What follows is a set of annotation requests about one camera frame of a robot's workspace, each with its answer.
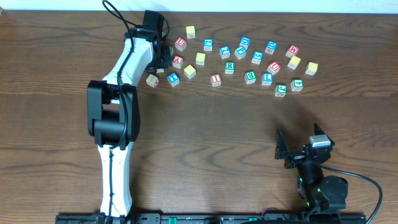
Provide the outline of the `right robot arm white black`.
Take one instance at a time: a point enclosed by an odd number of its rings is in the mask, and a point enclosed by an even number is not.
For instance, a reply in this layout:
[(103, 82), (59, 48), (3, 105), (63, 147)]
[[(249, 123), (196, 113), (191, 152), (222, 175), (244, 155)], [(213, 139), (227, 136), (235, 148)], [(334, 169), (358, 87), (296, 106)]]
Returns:
[(298, 170), (298, 192), (307, 201), (308, 208), (303, 216), (339, 213), (346, 208), (348, 182), (335, 175), (324, 176), (321, 164), (331, 157), (335, 142), (329, 138), (317, 123), (309, 143), (299, 151), (288, 150), (280, 130), (274, 158), (284, 160), (286, 169)]

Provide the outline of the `yellow O block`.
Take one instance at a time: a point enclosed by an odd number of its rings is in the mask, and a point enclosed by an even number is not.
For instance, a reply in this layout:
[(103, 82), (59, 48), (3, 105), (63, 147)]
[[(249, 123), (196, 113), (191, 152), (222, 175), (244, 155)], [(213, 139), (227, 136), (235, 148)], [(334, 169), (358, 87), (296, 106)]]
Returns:
[(196, 64), (197, 65), (204, 65), (205, 64), (205, 58), (206, 58), (206, 54), (205, 53), (198, 52), (197, 55), (196, 55), (196, 59), (195, 59)]

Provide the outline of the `green R block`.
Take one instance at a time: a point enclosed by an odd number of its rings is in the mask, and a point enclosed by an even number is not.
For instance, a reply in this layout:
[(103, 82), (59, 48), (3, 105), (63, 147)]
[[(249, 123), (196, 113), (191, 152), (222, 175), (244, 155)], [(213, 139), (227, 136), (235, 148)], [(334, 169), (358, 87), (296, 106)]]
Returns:
[(225, 74), (233, 74), (235, 70), (235, 63), (234, 62), (226, 62), (225, 63)]

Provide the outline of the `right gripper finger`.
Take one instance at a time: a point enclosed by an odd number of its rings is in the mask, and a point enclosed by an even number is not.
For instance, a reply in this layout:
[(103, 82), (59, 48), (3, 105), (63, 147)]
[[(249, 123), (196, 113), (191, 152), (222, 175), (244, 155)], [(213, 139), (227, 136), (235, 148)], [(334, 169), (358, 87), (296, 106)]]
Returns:
[(314, 127), (314, 134), (315, 134), (316, 136), (318, 136), (318, 135), (324, 135), (324, 134), (325, 134), (324, 131), (322, 130), (322, 128), (321, 128), (317, 123), (315, 123), (315, 124), (313, 125), (313, 127)]
[(282, 135), (281, 130), (277, 130), (277, 143), (275, 148), (275, 156), (274, 159), (285, 159), (288, 154), (288, 148), (286, 146), (284, 137)]

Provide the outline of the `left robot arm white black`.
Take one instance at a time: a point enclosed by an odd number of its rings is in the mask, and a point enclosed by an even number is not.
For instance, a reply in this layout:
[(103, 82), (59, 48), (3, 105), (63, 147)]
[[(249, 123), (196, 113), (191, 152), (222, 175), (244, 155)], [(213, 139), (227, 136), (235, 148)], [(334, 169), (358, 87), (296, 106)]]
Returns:
[(87, 87), (88, 132), (93, 136), (102, 164), (103, 198), (98, 222), (127, 223), (132, 207), (129, 163), (141, 125), (137, 84), (151, 66), (169, 58), (156, 29), (131, 28), (112, 70)]

